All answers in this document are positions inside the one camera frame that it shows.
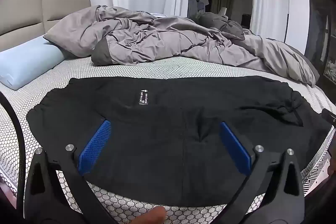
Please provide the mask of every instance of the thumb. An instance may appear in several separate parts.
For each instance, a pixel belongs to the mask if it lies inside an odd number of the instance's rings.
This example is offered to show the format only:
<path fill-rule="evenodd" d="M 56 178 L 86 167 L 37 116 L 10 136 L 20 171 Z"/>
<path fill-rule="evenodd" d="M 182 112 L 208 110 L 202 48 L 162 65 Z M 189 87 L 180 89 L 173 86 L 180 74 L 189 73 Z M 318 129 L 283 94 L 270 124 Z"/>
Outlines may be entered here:
<path fill-rule="evenodd" d="M 157 206 L 147 213 L 136 217 L 131 224 L 162 224 L 166 217 L 166 210 L 162 206 Z"/>

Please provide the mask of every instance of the clothing label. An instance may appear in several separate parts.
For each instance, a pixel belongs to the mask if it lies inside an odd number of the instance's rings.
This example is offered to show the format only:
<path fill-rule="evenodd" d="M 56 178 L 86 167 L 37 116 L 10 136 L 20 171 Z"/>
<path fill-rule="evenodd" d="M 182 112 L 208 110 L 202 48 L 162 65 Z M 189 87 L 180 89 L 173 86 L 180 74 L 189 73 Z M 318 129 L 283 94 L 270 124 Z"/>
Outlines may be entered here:
<path fill-rule="evenodd" d="M 148 105 L 148 90 L 141 90 L 139 105 Z"/>

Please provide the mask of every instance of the crumpled duvet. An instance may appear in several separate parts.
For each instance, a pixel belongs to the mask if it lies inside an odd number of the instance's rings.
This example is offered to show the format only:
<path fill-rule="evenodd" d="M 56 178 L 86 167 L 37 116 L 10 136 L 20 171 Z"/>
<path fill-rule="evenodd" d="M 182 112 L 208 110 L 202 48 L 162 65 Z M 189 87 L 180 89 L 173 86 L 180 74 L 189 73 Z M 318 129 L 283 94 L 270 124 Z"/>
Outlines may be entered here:
<path fill-rule="evenodd" d="M 212 24 L 209 15 L 203 27 L 187 18 L 156 18 L 146 12 L 97 5 L 64 17 L 44 38 L 77 57 L 91 55 L 96 66 L 134 65 L 181 55 L 315 85 L 307 63 L 287 45 L 255 36 L 239 24 L 224 24 L 219 30 L 221 19 L 213 15 L 217 23 L 207 28 Z"/>

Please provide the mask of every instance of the white bed sheet with black pattern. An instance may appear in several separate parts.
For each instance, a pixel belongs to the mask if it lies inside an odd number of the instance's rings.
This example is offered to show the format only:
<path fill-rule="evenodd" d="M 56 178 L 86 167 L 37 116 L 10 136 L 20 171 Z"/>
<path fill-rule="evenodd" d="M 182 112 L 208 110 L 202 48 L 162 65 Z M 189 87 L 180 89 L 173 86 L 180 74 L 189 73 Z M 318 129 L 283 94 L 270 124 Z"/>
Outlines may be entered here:
<path fill-rule="evenodd" d="M 39 144 L 30 132 L 26 114 L 42 100 L 48 91 L 53 88 L 65 87 L 70 78 L 127 76 L 169 79 L 181 77 L 242 77 L 250 75 L 259 75 L 281 82 L 287 82 L 293 90 L 297 90 L 301 93 L 316 112 L 320 113 L 323 108 L 326 108 L 336 113 L 335 105 L 330 102 L 323 91 L 318 87 L 312 88 L 308 85 L 296 83 L 266 72 L 206 63 L 186 57 L 172 57 L 151 63 L 141 63 L 135 66 L 114 65 L 105 67 L 93 66 L 90 57 L 65 60 L 17 91 L 11 90 L 2 84 L 0 84 L 0 90 L 10 101 L 21 123 L 26 144 L 26 168 L 28 173 L 34 151 L 39 147 Z M 329 160 L 327 148 L 334 132 L 335 129 L 332 128 L 315 157 L 301 172 L 305 193 L 310 189 L 317 175 Z M 63 173 L 58 172 L 58 177 L 69 204 L 73 209 L 79 211 L 76 201 L 71 195 L 67 182 L 64 179 Z M 14 127 L 2 108 L 0 109 L 0 178 L 12 187 L 14 191 L 16 190 L 18 178 L 18 144 Z M 137 215 L 145 213 L 157 205 L 131 200 L 130 198 L 119 196 L 117 193 L 107 192 L 91 183 L 89 183 L 89 186 L 104 207 L 120 223 L 129 223 Z M 249 212 L 258 208 L 262 199 L 263 195 L 256 197 Z M 211 222 L 224 207 L 224 204 L 198 208 L 165 206 L 167 217 L 164 223 L 206 224 Z"/>

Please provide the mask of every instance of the human hand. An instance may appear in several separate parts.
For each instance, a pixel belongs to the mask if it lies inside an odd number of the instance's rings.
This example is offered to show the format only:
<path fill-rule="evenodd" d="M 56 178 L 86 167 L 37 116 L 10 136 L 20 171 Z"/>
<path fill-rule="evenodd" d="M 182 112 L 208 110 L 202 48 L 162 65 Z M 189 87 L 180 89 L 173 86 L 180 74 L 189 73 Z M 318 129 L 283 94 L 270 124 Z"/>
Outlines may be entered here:
<path fill-rule="evenodd" d="M 328 167 L 328 175 L 332 175 L 336 171 L 336 158 L 330 159 L 330 165 Z"/>
<path fill-rule="evenodd" d="M 154 207 L 147 213 L 137 216 L 131 224 L 162 224 L 166 217 L 166 210 L 162 206 Z"/>

